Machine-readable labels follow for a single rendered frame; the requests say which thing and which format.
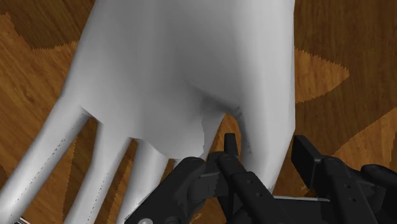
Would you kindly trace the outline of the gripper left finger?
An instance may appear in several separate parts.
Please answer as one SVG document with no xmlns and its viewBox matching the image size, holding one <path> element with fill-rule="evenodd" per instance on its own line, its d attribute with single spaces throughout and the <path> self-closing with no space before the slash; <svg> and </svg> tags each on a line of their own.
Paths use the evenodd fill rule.
<svg viewBox="0 0 397 224">
<path fill-rule="evenodd" d="M 189 224 L 207 199 L 223 197 L 226 224 L 295 224 L 255 173 L 239 162 L 235 134 L 207 160 L 184 158 L 125 224 Z"/>
</svg>

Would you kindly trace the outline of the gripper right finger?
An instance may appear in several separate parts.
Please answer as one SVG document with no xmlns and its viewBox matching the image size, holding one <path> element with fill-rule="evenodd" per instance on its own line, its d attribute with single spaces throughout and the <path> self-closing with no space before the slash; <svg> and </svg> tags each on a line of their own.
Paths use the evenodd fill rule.
<svg viewBox="0 0 397 224">
<path fill-rule="evenodd" d="M 302 135 L 293 137 L 291 161 L 307 188 L 331 202 L 338 224 L 397 224 L 397 172 L 379 164 L 357 171 Z"/>
</svg>

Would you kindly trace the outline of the white hand figure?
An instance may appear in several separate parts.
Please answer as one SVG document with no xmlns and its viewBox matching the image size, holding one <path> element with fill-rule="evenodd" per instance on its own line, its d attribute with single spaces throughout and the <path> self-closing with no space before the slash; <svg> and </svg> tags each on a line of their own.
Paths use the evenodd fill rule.
<svg viewBox="0 0 397 224">
<path fill-rule="evenodd" d="M 23 215 L 89 117 L 94 153 L 65 224 L 94 224 L 131 140 L 116 224 L 169 159 L 206 158 L 225 114 L 242 164 L 274 188 L 295 131 L 295 0 L 96 0 L 57 102 L 0 190 L 0 224 Z"/>
</svg>

